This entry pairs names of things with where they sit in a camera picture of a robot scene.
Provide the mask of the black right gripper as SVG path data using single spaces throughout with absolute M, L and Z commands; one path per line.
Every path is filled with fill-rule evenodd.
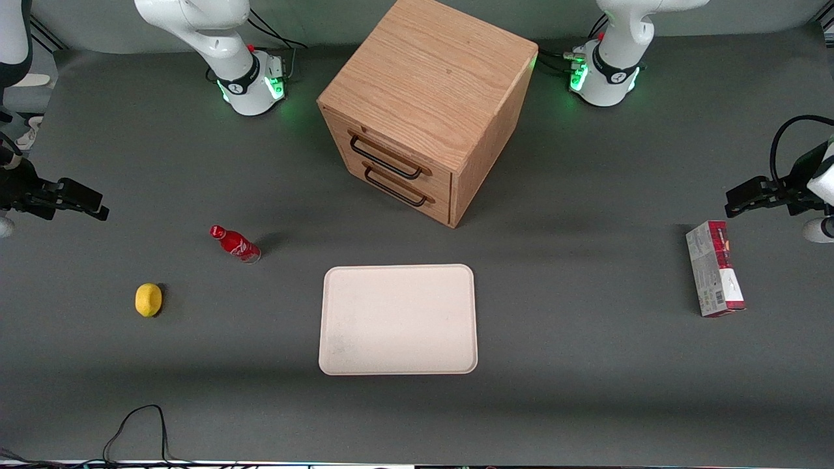
M 57 183 L 38 177 L 33 164 L 21 156 L 1 158 L 2 210 L 17 210 L 50 221 L 58 210 L 70 210 L 106 221 L 109 208 L 102 195 L 71 178 Z

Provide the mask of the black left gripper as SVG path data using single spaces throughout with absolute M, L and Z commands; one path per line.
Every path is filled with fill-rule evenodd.
M 779 181 L 791 216 L 808 210 L 832 215 L 832 150 L 829 145 L 817 145 L 802 154 L 789 174 Z M 756 176 L 726 191 L 726 202 L 726 216 L 732 219 L 751 210 L 783 206 L 786 199 L 772 195 L 769 178 Z

